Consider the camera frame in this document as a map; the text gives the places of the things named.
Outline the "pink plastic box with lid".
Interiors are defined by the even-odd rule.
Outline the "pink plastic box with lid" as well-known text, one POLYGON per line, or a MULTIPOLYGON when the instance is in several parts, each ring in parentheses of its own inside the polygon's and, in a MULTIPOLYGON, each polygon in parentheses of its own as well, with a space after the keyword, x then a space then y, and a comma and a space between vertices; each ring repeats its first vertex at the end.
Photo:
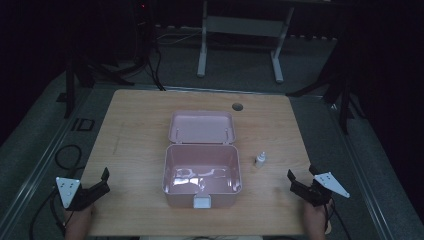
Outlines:
POLYGON ((242 190, 233 117, 178 110, 171 116, 162 189, 176 208, 228 208, 242 190))

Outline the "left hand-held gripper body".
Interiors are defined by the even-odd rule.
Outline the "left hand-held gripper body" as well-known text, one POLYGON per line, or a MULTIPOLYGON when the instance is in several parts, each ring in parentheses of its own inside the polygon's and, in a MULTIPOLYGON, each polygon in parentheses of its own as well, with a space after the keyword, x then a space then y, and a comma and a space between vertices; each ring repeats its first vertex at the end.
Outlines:
POLYGON ((63 207, 68 211, 81 211, 104 195, 104 181, 83 189, 81 181, 57 177, 56 185, 63 207))

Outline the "person's right hand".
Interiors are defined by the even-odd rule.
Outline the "person's right hand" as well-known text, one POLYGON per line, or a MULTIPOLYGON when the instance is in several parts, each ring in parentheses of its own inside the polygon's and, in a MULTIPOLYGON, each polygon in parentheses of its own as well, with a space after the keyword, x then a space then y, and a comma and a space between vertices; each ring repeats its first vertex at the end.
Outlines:
POLYGON ((333 201, 330 201, 326 206, 317 207, 308 202, 303 203, 303 226, 309 240, 326 240, 326 210, 332 205, 333 201))

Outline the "black metal stand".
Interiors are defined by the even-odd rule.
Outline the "black metal stand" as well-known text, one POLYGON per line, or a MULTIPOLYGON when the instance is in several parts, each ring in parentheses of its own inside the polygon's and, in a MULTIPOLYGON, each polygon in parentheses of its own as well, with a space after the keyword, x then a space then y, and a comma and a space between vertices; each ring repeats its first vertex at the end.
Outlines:
POLYGON ((124 79, 150 63, 154 0, 60 0, 66 59, 65 116, 75 108, 75 85, 91 88, 95 77, 130 86, 124 79))
POLYGON ((344 134, 348 133, 350 92, 359 63, 360 36, 359 23, 352 20, 338 38, 317 80, 300 90, 287 93, 288 97, 300 97, 327 85, 328 88, 322 99, 325 103, 334 104, 338 98, 341 98, 338 123, 344 134))

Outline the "black rectangular floor frame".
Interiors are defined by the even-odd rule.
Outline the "black rectangular floor frame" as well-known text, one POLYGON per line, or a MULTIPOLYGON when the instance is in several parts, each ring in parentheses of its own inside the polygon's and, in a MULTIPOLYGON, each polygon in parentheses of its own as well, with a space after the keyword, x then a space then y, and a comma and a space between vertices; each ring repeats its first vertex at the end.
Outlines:
POLYGON ((72 131, 92 131, 95 126, 93 119, 77 118, 72 127, 72 131))

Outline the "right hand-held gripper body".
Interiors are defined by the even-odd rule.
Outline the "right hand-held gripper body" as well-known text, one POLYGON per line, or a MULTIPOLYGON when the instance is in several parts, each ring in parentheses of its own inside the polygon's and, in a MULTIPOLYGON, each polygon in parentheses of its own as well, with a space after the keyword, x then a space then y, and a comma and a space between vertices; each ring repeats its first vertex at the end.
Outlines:
POLYGON ((310 186, 299 181, 290 186, 290 191, 301 197, 314 207, 326 205, 333 193, 349 198, 350 193, 339 183, 331 172, 313 176, 310 186))

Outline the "white metal desk frame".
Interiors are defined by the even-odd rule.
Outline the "white metal desk frame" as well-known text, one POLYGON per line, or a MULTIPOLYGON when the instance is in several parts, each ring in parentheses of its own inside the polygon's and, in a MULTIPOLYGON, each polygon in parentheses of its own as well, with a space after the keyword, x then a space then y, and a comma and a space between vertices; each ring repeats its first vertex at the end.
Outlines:
POLYGON ((279 56, 287 36, 294 10, 294 7, 289 7, 285 19, 280 21, 215 16, 208 14, 208 0, 203 0, 201 47, 198 60, 197 76, 200 78, 205 76, 207 64, 208 32, 251 35, 274 37, 278 39, 277 46, 270 52, 270 60, 273 67, 275 81, 277 83, 282 83, 284 81, 284 77, 279 56))

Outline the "person's left hand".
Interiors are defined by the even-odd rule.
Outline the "person's left hand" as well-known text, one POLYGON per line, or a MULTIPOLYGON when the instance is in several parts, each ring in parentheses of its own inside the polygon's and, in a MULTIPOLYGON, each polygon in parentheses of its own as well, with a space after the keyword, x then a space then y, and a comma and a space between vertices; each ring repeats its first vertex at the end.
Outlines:
POLYGON ((64 211, 65 240, 85 240, 88 236, 95 207, 90 205, 81 211, 64 211))

